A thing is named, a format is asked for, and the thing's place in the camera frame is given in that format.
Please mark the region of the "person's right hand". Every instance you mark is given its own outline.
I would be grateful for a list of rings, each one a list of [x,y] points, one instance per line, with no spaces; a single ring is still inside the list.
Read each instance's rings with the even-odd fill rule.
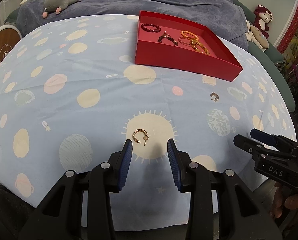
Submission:
[[[274,186],[276,187],[276,192],[274,194],[273,204],[269,212],[270,217],[280,218],[283,213],[282,207],[284,206],[289,210],[297,210],[295,220],[298,220],[298,194],[283,200],[281,184],[276,182]]]

